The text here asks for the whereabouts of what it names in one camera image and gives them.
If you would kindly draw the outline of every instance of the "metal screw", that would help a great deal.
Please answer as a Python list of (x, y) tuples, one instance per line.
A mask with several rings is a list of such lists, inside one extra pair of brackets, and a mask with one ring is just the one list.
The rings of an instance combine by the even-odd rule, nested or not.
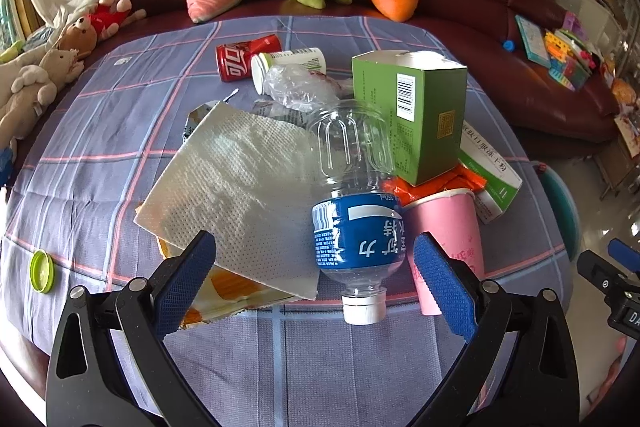
[(129, 289), (132, 292), (139, 292), (146, 287), (146, 279), (143, 277), (136, 277), (131, 282), (129, 282)]
[(542, 290), (542, 296), (549, 302), (556, 300), (556, 292), (550, 289)]
[(74, 286), (69, 293), (72, 299), (79, 299), (84, 295), (84, 288), (82, 286)]
[(487, 279), (486, 281), (482, 281), (482, 289), (487, 293), (498, 293), (500, 285), (491, 279)]

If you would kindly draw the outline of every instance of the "white plastic bottle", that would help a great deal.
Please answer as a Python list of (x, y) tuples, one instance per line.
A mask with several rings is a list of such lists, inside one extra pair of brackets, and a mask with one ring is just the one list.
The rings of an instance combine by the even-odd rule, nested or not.
[(313, 113), (307, 129), (326, 198), (313, 208), (316, 261), (345, 285), (347, 323), (380, 322), (386, 314), (382, 281), (406, 252), (400, 203), (384, 187), (394, 170), (388, 126), (373, 105), (343, 100)]

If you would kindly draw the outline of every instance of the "orange snack wrapper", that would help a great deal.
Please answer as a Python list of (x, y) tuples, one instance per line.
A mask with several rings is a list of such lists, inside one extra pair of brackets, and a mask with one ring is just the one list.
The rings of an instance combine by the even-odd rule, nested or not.
[(388, 192), (394, 193), (402, 206), (406, 206), (412, 201), (417, 201), (427, 196), (432, 196), (443, 190), (451, 190), (453, 188), (469, 188), (477, 192), (483, 190), (486, 186), (486, 180), (479, 174), (470, 171), (462, 164), (458, 164), (450, 171), (443, 172), (440, 176), (436, 176), (433, 180), (429, 180), (421, 185), (414, 187), (401, 178), (389, 180), (383, 184)]

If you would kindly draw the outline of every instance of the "white bottle cap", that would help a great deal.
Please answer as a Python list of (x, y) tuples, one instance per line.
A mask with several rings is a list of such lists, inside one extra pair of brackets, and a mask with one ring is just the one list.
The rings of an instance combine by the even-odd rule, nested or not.
[(364, 326), (375, 324), (386, 315), (386, 288), (377, 295), (367, 297), (342, 296), (342, 312), (347, 324)]
[(266, 70), (264, 69), (264, 61), (260, 55), (261, 54), (251, 57), (251, 75), (254, 78), (254, 86), (258, 94), (262, 94), (264, 92), (262, 83), (264, 82), (264, 75), (266, 73)]

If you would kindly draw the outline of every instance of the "blue gripper pad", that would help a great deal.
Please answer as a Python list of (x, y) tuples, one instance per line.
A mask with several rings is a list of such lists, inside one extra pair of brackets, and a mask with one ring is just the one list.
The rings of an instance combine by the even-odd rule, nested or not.
[(626, 269), (632, 272), (640, 272), (640, 253), (625, 245), (619, 239), (611, 239), (607, 247), (609, 255), (618, 261)]
[(198, 232), (182, 252), (173, 274), (154, 303), (156, 337), (164, 339), (180, 327), (189, 306), (216, 260), (216, 240), (209, 232)]
[(447, 254), (432, 235), (420, 234), (414, 243), (415, 266), (420, 270), (449, 329), (469, 343), (478, 329), (474, 302), (446, 260)]

